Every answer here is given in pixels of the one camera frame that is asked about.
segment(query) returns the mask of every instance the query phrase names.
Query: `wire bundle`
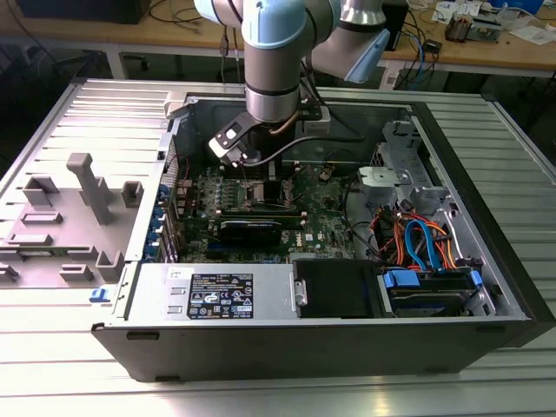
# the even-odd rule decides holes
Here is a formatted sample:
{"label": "wire bundle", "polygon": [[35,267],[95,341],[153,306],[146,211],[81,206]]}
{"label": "wire bundle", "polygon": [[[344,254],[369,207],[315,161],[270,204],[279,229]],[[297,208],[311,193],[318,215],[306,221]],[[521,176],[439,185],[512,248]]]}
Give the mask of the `wire bundle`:
{"label": "wire bundle", "polygon": [[[388,250],[395,247],[394,252],[386,260],[387,262],[395,262],[399,266],[412,270],[427,271],[429,267],[419,257],[420,251],[426,249],[430,268],[457,268],[452,255],[451,237],[438,223],[415,213],[388,215],[385,210],[379,210],[369,225],[369,231],[374,232],[376,223],[380,219],[393,224],[394,237],[379,249],[379,256],[384,257]],[[418,231],[423,238],[414,248],[412,235]]]}

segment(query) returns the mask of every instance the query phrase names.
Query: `side panel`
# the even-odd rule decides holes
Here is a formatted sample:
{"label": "side panel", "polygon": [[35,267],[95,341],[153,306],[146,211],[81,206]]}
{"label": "side panel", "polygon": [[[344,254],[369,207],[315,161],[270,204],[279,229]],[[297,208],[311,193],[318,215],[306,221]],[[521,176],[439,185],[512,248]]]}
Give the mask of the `side panel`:
{"label": "side panel", "polygon": [[214,381],[456,373],[527,326],[131,330],[97,325],[93,335],[138,381]]}
{"label": "side panel", "polygon": [[413,107],[421,127],[432,144],[431,152],[437,155],[439,162],[449,176],[449,181],[457,190],[467,213],[479,230],[488,251],[494,258],[496,266],[504,275],[520,307],[527,317],[535,321],[533,327],[508,345],[522,347],[553,328],[555,324],[554,316],[540,295],[539,290],[535,287],[520,258],[515,254],[512,245],[508,242],[492,212],[475,188],[460,158],[458,158],[452,145],[444,136],[442,129],[434,120],[428,106],[423,103],[414,103]]}

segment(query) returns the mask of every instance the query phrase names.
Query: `warning label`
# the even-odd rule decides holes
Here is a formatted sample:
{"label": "warning label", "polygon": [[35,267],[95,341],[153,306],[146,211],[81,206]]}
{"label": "warning label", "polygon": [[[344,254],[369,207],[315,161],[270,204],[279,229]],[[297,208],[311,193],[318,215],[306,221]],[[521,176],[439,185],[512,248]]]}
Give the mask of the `warning label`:
{"label": "warning label", "polygon": [[196,319],[252,319],[251,274],[193,274],[188,317]]}

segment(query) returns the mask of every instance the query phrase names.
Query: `blue bracket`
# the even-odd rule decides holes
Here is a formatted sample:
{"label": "blue bracket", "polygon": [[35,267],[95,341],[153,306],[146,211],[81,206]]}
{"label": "blue bracket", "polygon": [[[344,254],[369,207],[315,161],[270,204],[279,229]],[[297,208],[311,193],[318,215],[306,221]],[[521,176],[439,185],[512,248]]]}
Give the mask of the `blue bracket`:
{"label": "blue bracket", "polygon": [[390,32],[383,29],[381,33],[368,45],[367,50],[361,55],[354,67],[347,73],[344,81],[351,83],[364,83],[368,80],[373,70],[378,65],[382,53],[386,48]]}
{"label": "blue bracket", "polygon": [[90,294],[89,302],[110,302],[110,292],[105,287],[95,288]]}

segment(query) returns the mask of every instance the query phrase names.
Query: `metal table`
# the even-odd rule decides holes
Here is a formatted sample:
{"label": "metal table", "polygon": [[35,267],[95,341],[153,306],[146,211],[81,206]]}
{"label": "metal table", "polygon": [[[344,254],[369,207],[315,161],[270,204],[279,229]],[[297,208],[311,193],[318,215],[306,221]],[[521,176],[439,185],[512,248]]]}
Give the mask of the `metal table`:
{"label": "metal table", "polygon": [[[0,182],[0,237],[21,210],[30,173],[65,175],[87,149],[117,187],[149,174],[166,129],[163,102],[193,83],[89,80],[70,85]],[[203,84],[211,89],[216,84]],[[241,87],[231,86],[227,89]],[[434,113],[469,175],[556,313],[556,171],[497,103],[480,96],[323,89],[324,97],[400,100]],[[556,331],[502,349],[456,375],[142,384],[89,334],[109,305],[90,290],[0,290],[1,415],[554,415]]]}

